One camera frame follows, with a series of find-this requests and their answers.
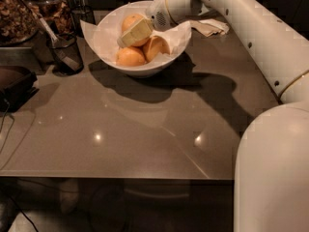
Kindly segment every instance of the table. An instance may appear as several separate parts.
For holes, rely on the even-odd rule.
[[[49,68],[5,118],[0,176],[233,181],[243,132],[278,104],[233,30],[193,31],[185,53],[145,79],[78,45],[84,70]]]

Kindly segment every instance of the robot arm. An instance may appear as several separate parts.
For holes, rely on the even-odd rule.
[[[147,15],[165,30],[197,15],[198,1],[226,18],[285,103],[256,118],[240,141],[235,232],[308,231],[309,43],[255,0],[154,0]]]
[[[256,0],[154,0],[146,15],[163,31],[203,5],[226,18],[281,102],[309,99],[308,41]]]

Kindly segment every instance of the black cable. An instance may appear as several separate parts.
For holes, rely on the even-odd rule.
[[[0,133],[1,133],[2,128],[3,128],[3,125],[4,125],[4,119],[5,119],[5,117],[7,116],[7,113],[8,113],[8,111],[9,111],[9,109],[10,109],[10,103],[9,103],[6,99],[4,99],[4,102],[5,102],[8,106],[7,106],[7,109],[5,110],[5,112],[4,112],[4,114],[3,114],[3,117],[2,117],[2,121],[1,121],[1,125],[0,125]]]
[[[9,197],[12,202],[14,203],[14,205],[17,207],[17,209],[23,214],[23,216],[31,223],[31,225],[33,226],[33,228],[35,229],[36,232],[39,232],[38,228],[36,227],[36,224],[29,219],[29,217],[22,211],[22,209],[20,208],[20,206],[17,204],[17,202],[9,195],[7,194],[3,189],[0,188],[0,191],[5,194],[7,197]]]

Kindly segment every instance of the white bowl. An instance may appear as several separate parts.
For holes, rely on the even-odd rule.
[[[133,77],[152,76],[169,65],[186,49],[191,39],[189,22],[184,22],[165,32],[153,31],[153,35],[163,37],[170,46],[171,54],[158,54],[152,62],[137,67],[116,65],[116,53],[119,50],[117,39],[121,36],[121,24],[127,15],[139,13],[145,15],[145,10],[152,1],[129,3],[109,13],[98,26],[81,21],[84,38],[90,48],[107,65]]]

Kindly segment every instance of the floor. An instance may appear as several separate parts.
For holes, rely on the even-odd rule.
[[[76,207],[63,213],[61,181],[1,179],[1,189],[15,201],[15,212],[8,213],[9,230],[4,231],[233,231],[231,182],[81,179]]]

